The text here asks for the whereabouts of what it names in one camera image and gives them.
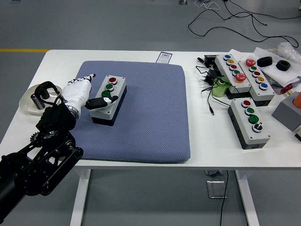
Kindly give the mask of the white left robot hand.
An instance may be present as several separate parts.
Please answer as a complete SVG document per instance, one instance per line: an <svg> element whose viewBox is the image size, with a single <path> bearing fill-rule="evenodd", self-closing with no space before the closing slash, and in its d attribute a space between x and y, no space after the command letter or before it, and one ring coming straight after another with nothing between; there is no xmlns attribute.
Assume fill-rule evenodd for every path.
<svg viewBox="0 0 301 226"><path fill-rule="evenodd" d="M97 97L89 100L89 94L92 88L92 79L95 74L90 74L88 76L77 78L71 80L63 89L63 97L66 100L65 105L70 111L80 115L82 107L86 107L89 110L107 107L116 100L118 96L112 97Z"/></svg>

